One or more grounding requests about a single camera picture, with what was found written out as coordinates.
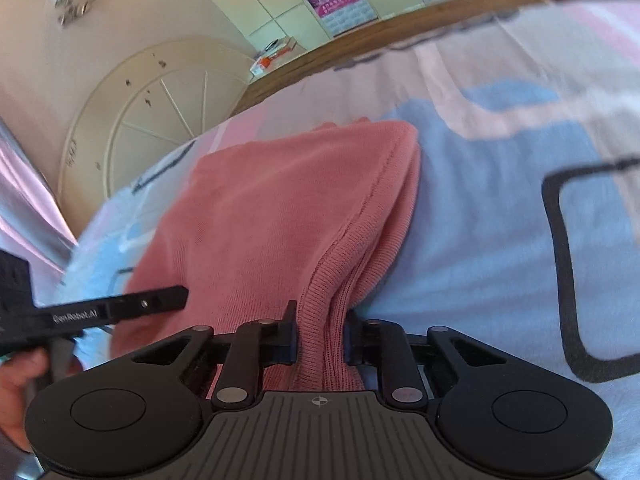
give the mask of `pink sweater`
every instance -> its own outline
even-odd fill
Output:
[[[279,319],[296,299],[298,362],[269,368],[265,387],[361,388],[342,361],[344,317],[398,253],[419,166],[416,131],[402,121],[324,124],[204,156],[127,285],[128,292],[184,285],[187,305],[120,323],[112,355],[193,325],[228,333]]]

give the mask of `wooden bed frame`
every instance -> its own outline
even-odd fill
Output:
[[[549,0],[447,0],[358,28],[324,44],[279,67],[251,83],[232,115],[251,108],[287,86],[308,75],[322,72],[355,56],[377,50],[396,41],[405,40],[486,12],[512,10],[531,4],[546,4]]]

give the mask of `bed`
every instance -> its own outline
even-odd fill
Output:
[[[401,119],[422,169],[408,236],[358,308],[446,325],[580,381],[609,405],[598,472],[640,476],[640,0],[489,13],[284,88],[180,146],[82,233],[57,300],[119,294],[207,153],[324,121]],[[108,335],[79,345],[106,359]]]

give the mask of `pink fabric stripe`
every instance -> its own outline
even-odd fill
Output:
[[[226,128],[225,123],[213,127],[208,132],[203,133],[196,139],[196,145],[193,147],[193,149],[196,150],[195,160],[200,160],[200,158],[207,155],[207,153],[215,151],[211,148],[214,145],[214,142],[216,142],[216,137],[218,136],[220,128]]]
[[[609,10],[610,6],[600,5],[603,9]],[[634,12],[638,12],[638,9],[640,9],[640,6],[637,4],[632,7],[634,8]],[[640,44],[619,30],[619,28],[616,28],[612,23],[609,23],[600,16],[595,15],[588,6],[584,4],[571,4],[565,6],[563,10],[577,22],[589,27],[613,50],[627,58],[634,65],[640,66]],[[635,25],[631,23],[629,23],[629,26],[635,27]]]
[[[598,6],[617,16],[640,33],[640,0],[617,0],[598,4]]]
[[[218,149],[224,150],[230,146],[257,139],[258,129],[264,120],[265,113],[265,107],[258,105],[232,118],[220,140]]]
[[[15,231],[9,224],[7,224],[4,219],[0,216],[0,232],[5,234],[7,237],[11,238],[16,244],[18,244],[21,248],[19,253],[15,253],[16,256],[20,256],[21,258],[26,258],[28,261],[32,262],[32,258],[37,258],[44,265],[50,267],[57,274],[62,275],[64,269],[60,269],[55,263],[53,263],[48,258],[44,257],[43,254],[26,238],[24,238],[19,232]]]
[[[20,156],[2,140],[0,140],[0,171],[37,214],[42,216],[62,237],[75,243],[76,239],[66,225],[49,190],[43,186],[39,177]]]

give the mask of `pastel bedding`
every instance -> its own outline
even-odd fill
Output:
[[[57,301],[121,293],[207,153],[362,117],[412,124],[422,161],[404,244],[359,314],[450,326],[586,384],[614,417],[598,472],[640,478],[640,0],[483,16],[278,92],[107,202]],[[78,353],[103,362],[107,334]]]

